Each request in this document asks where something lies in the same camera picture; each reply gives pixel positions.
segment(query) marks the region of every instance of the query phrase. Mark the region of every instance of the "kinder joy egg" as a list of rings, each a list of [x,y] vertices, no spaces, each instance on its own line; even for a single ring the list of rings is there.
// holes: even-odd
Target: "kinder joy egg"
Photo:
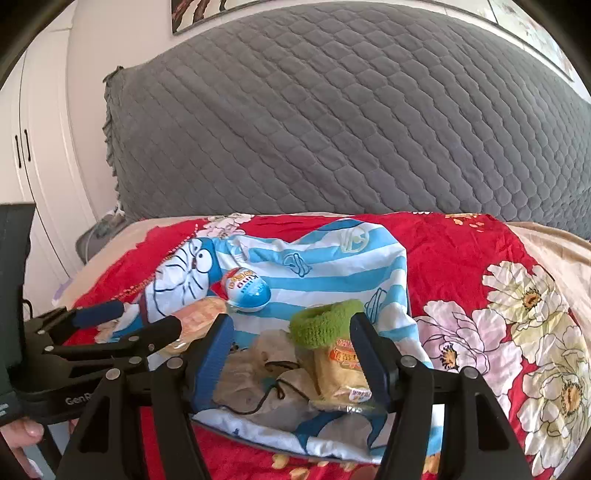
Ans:
[[[239,312],[258,312],[271,300],[267,282],[249,268],[238,268],[226,274],[223,285],[228,305]]]

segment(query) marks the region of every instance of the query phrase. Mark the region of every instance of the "black door handle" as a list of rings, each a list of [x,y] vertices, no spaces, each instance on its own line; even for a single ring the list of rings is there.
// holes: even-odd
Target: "black door handle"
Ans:
[[[22,168],[22,164],[21,164],[21,151],[18,149],[18,135],[15,135],[14,136],[14,141],[17,143],[18,168]]]
[[[28,161],[31,161],[31,148],[29,147],[29,134],[27,132],[27,129],[25,129],[25,139],[27,140],[27,153],[28,153]]]

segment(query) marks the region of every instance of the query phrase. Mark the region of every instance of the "black monitor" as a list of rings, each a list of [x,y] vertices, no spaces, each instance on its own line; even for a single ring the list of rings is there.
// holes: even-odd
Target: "black monitor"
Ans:
[[[0,205],[0,365],[6,369],[22,361],[22,287],[34,214],[34,203]]]

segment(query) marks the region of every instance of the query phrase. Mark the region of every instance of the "gray quilted headboard cover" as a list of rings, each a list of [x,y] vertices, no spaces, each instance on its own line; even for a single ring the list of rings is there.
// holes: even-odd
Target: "gray quilted headboard cover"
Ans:
[[[131,219],[484,212],[591,237],[591,106],[474,25],[409,7],[276,9],[106,79]]]

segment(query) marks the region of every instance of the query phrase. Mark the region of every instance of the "white wardrobe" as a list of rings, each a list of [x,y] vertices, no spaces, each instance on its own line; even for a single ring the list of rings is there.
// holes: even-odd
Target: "white wardrobe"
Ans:
[[[82,262],[76,239],[96,219],[80,177],[66,96],[71,5],[27,48],[0,90],[0,203],[35,202],[24,297],[52,308]]]

